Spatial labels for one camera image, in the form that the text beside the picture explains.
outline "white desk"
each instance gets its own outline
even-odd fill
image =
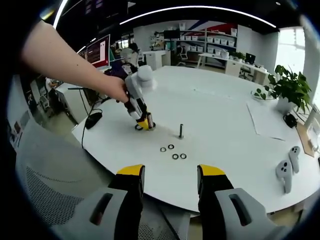
[[[154,72],[156,91],[145,102],[157,124],[150,132],[135,131],[135,121],[114,100],[99,106],[101,120],[85,130],[84,148],[112,173],[125,166],[145,165],[144,192],[161,201],[198,212],[197,165],[225,171],[235,188],[243,188],[268,213],[292,206],[320,186],[317,159],[300,154],[300,172],[292,191],[284,194],[275,167],[289,149],[302,144],[295,129],[287,141],[257,135],[247,102],[257,84],[226,74],[165,66]],[[176,138],[184,124],[184,139]],[[80,142],[84,121],[73,130]],[[174,150],[160,152],[174,144]],[[185,153],[185,160],[172,154]]]
[[[252,69],[254,71],[253,72],[253,80],[252,81],[255,82],[255,83],[258,83],[260,85],[264,84],[264,80],[265,80],[266,76],[269,74],[266,69],[253,66],[253,65],[247,64],[245,62],[239,62],[239,61],[234,61],[234,60],[231,60],[231,59],[222,58],[220,56],[215,56],[214,54],[207,53],[207,52],[199,54],[199,60],[198,60],[198,64],[197,64],[197,67],[196,67],[197,69],[200,67],[201,61],[202,61],[202,65],[205,64],[205,59],[206,58],[213,58],[213,59],[226,61],[226,65],[227,65],[226,67],[227,68],[228,68],[229,65],[232,65],[232,64],[248,67],[248,68],[250,68],[250,69]],[[239,68],[239,71],[237,71],[235,74],[233,74],[233,76],[237,77],[237,76],[239,76],[239,74],[240,74],[240,68]]]
[[[144,51],[142,54],[146,57],[146,64],[148,64],[153,71],[163,66],[171,65],[171,53],[168,50]]]
[[[87,101],[86,94],[83,90],[70,90],[68,88],[81,88],[81,86],[63,83],[60,86],[58,86],[55,90],[58,93],[60,100],[64,104],[66,104],[73,118],[78,123],[80,123],[88,115],[86,110],[89,112],[91,107]]]

